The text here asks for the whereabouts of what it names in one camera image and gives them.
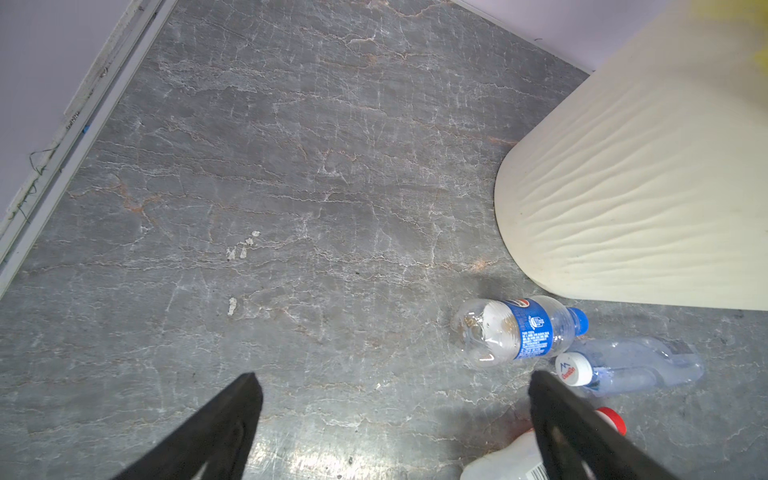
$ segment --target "crushed plastic bottle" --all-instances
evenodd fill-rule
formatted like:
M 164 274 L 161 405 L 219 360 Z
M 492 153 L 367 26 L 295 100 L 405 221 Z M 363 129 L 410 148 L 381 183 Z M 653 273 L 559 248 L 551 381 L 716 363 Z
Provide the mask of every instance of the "crushed plastic bottle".
M 651 336 L 577 341 L 558 356 L 555 368 L 563 383 L 591 396 L 681 385 L 704 374 L 692 346 Z
M 595 411 L 620 434 L 627 433 L 624 420 L 614 410 Z M 464 468 L 461 480 L 548 480 L 533 429 L 517 437 L 505 449 L 478 458 Z
M 451 327 L 461 333 L 473 366 L 498 365 L 512 359 L 556 356 L 589 328 L 587 316 L 549 296 L 500 302 L 465 301 Z

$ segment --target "gray marble floor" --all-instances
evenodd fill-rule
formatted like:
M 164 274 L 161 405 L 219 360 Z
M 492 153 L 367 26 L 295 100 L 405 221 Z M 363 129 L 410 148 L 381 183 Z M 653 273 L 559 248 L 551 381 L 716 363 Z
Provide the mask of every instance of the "gray marble floor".
M 458 478 L 548 362 L 473 372 L 448 319 L 540 293 L 494 176 L 584 77 L 448 2 L 180 0 L 0 301 L 0 476 L 108 478 L 255 371 L 247 478 Z M 707 361 L 606 401 L 632 442 L 765 477 L 765 313 L 570 304 Z

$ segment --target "yellow object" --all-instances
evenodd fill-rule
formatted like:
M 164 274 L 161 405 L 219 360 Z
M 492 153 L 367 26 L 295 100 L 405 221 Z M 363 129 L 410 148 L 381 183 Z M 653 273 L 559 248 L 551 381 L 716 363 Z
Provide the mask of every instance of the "yellow object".
M 693 5 L 706 17 L 748 22 L 768 34 L 768 0 L 694 0 Z M 768 74 L 768 45 L 755 54 L 755 62 Z
M 667 9 L 512 148 L 498 230 L 559 296 L 768 311 L 764 30 Z

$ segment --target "bottle label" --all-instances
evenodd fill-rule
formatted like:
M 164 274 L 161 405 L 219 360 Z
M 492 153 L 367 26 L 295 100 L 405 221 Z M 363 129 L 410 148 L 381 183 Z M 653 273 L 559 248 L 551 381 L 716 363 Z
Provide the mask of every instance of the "bottle label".
M 552 322 L 535 301 L 525 298 L 504 301 L 520 327 L 520 353 L 516 359 L 542 356 L 552 348 Z
M 544 463 L 536 465 L 525 473 L 525 480 L 549 480 Z

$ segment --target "barcode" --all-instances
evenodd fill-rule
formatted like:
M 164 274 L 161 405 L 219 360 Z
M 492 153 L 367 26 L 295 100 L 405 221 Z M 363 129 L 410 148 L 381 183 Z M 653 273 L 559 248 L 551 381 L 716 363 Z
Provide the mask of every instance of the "barcode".
M 540 463 L 525 474 L 527 480 L 549 480 L 544 464 Z

